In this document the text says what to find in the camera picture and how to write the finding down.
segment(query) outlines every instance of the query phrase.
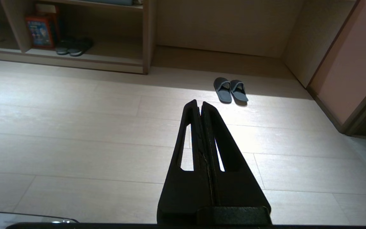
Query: black clamp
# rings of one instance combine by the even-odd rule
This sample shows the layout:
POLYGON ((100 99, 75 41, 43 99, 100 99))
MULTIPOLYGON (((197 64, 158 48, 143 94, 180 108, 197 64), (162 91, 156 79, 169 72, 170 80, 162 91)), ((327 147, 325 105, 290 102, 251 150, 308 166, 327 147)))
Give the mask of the black clamp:
POLYGON ((159 225, 271 225, 270 205, 218 110, 204 102, 183 109, 169 171, 158 203, 159 225), (180 168, 191 124, 194 171, 180 168), (224 171, 221 171, 218 152, 224 171))

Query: light wood flooring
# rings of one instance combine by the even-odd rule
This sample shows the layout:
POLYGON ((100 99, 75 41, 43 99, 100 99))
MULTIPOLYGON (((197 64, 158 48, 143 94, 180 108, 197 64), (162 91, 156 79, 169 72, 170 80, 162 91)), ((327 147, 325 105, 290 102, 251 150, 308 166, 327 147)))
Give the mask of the light wood flooring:
POLYGON ((182 109, 196 99, 218 108, 274 224, 366 225, 366 163, 283 64, 256 66, 138 75, 0 61, 0 211, 156 223, 182 109), (248 105, 220 103, 217 77, 242 80, 248 105))

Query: shoe shelf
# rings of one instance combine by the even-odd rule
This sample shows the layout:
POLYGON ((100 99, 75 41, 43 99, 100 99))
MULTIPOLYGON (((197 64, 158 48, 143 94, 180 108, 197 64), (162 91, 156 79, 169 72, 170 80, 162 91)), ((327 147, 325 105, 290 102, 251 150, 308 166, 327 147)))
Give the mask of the shoe shelf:
POLYGON ((121 6, 81 0, 47 0, 62 13, 66 34, 88 37, 94 45, 79 57, 57 55, 54 49, 32 47, 25 16, 33 0, 1 0, 0 59, 106 71, 147 74, 154 51, 156 0, 121 6))

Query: baseboard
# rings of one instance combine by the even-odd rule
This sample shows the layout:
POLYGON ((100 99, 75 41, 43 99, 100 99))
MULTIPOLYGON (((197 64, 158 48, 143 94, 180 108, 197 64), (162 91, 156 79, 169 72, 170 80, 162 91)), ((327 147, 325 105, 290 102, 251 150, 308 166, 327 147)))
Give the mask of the baseboard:
POLYGON ((14 61, 23 62, 31 64, 45 64, 53 66, 62 66, 70 68, 87 68, 94 70, 103 71, 116 71, 116 72, 126 72, 126 73, 143 73, 142 65, 134 64, 114 64, 111 62, 94 62, 94 61, 81 61, 79 59, 64 59, 58 57, 40 56, 33 54, 24 54, 20 52, 4 52, 0 51, 0 60, 4 61, 14 61))
POLYGON ((325 106, 323 101, 320 100, 320 98, 317 96, 316 92, 310 86, 308 86, 306 88, 306 90, 311 95, 311 97, 313 97, 313 99, 318 104, 318 106, 321 108, 321 110, 326 114, 328 119, 330 119, 331 123, 335 126, 335 128, 338 130, 338 132, 344 134, 345 130, 343 128, 343 125, 338 121, 338 119, 336 119, 336 117, 331 113, 331 111, 327 108, 327 106, 325 106))

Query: black slipper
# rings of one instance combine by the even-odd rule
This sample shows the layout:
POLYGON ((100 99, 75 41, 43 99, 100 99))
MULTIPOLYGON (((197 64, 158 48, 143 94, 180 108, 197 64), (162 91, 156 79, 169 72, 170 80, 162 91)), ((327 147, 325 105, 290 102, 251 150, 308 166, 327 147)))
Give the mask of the black slipper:
POLYGON ((82 38, 77 40, 69 48, 69 53, 72 57, 83 55, 87 50, 93 46, 93 41, 89 38, 82 38))
POLYGON ((57 55, 67 55, 69 53, 70 46, 74 43, 76 39, 73 37, 67 37, 60 40, 60 42, 56 45, 56 53, 57 55))
POLYGON ((214 88, 222 103, 231 103, 230 81, 226 78, 218 77, 214 80, 214 88))
POLYGON ((247 102, 248 98, 245 94, 244 83, 241 80, 231 80, 231 93, 234 99, 247 102))

